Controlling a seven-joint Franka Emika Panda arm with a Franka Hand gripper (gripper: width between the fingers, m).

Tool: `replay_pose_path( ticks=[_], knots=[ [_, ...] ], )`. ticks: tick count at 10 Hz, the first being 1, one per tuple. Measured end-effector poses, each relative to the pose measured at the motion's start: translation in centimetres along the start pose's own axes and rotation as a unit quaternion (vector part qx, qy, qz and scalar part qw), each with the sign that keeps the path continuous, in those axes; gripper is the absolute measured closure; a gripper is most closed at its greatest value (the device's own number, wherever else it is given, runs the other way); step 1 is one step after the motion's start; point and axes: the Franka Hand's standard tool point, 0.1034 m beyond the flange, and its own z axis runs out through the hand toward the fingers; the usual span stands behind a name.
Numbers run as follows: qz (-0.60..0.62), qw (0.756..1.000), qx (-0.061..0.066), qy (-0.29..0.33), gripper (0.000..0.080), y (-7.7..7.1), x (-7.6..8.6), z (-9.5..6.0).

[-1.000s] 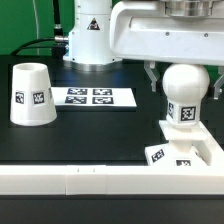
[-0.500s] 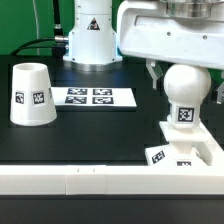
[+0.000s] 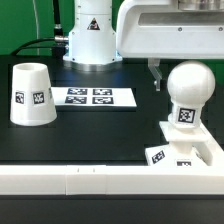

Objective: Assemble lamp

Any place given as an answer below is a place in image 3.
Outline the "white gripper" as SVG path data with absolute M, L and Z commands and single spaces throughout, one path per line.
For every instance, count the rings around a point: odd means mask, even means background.
M 224 0 L 124 0 L 116 48 L 125 58 L 149 58 L 161 90 L 159 59 L 224 59 Z

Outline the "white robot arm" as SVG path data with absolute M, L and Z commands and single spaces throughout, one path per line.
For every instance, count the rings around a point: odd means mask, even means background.
M 75 25 L 64 63 L 103 71 L 124 58 L 146 58 L 160 86 L 162 59 L 224 59 L 224 0 L 74 0 Z

